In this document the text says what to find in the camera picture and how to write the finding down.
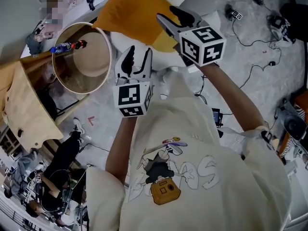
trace orange fabric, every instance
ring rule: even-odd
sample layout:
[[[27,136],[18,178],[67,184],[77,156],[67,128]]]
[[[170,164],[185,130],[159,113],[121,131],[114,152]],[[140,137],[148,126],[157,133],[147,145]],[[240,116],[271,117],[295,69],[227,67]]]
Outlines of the orange fabric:
[[[163,29],[156,20],[157,13],[171,20],[177,19],[169,10],[170,5],[166,0],[109,0],[93,27],[122,33],[147,45],[154,45],[158,51],[172,52],[176,41],[167,33],[161,36]]]

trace shoe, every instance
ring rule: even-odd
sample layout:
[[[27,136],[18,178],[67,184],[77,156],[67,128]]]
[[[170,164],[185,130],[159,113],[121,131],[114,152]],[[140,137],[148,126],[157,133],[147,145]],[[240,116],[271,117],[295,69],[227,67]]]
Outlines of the shoe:
[[[73,122],[74,122],[74,131],[79,132],[80,135],[83,135],[86,133],[86,131],[82,127],[81,122],[77,118],[74,118]]]
[[[84,142],[83,138],[79,138],[78,141],[79,141],[79,145],[81,145]]]

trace person's left arm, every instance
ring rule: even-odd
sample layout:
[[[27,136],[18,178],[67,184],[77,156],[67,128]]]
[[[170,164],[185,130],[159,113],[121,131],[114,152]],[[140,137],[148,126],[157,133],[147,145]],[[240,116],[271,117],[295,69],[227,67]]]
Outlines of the person's left arm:
[[[60,190],[49,180],[47,179],[44,174],[40,175],[42,181],[48,186],[48,188],[50,189],[50,191],[48,192],[50,195],[52,195],[53,197],[57,198]]]
[[[122,119],[106,161],[105,171],[115,176],[122,184],[127,175],[130,146],[136,121],[136,117]]]

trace cartoon graphic on shirt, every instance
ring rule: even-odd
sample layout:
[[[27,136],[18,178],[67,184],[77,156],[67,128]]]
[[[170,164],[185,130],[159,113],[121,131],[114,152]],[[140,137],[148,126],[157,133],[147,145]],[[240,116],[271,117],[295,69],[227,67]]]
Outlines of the cartoon graphic on shirt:
[[[176,158],[185,155],[183,147],[187,146],[179,137],[173,137],[156,147],[145,149],[137,165],[137,169],[142,166],[144,171],[135,175],[124,202],[134,200],[144,191],[147,196],[153,197],[154,203],[166,204],[180,197],[182,182],[192,190],[198,189],[199,176],[203,177],[203,188],[210,189],[216,185],[219,177],[212,156],[202,158],[197,169],[190,162],[183,162],[179,167],[176,165]]]

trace shirt sleeve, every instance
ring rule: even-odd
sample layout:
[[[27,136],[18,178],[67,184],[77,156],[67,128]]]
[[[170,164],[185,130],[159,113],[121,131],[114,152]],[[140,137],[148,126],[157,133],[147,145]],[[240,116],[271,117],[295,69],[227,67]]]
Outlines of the shirt sleeve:
[[[87,204],[91,231],[119,230],[120,212],[125,198],[123,184],[110,173],[87,169]]]
[[[256,130],[262,132],[268,131],[268,128],[258,127]],[[284,227],[290,212],[291,186],[282,161],[261,136],[247,138],[243,152],[245,164],[267,199],[266,206],[271,218],[269,221]]]

